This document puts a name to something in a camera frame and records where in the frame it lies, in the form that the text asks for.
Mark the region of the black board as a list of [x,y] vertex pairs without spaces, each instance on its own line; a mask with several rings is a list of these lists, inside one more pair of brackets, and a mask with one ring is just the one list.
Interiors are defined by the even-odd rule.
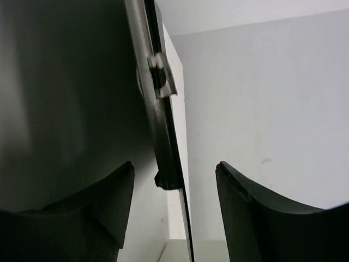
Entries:
[[117,261],[158,261],[185,196],[175,54],[157,1],[1,1],[1,211],[40,210],[130,161]]

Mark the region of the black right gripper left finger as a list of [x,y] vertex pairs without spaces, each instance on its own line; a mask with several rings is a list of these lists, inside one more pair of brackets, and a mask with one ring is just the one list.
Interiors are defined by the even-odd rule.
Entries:
[[1,211],[1,261],[117,261],[133,197],[130,161],[40,210]]

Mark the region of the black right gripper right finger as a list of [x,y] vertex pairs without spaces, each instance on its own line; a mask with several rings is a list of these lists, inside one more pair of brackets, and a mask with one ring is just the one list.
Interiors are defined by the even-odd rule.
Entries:
[[215,174],[230,261],[348,261],[348,204],[299,203],[227,162]]

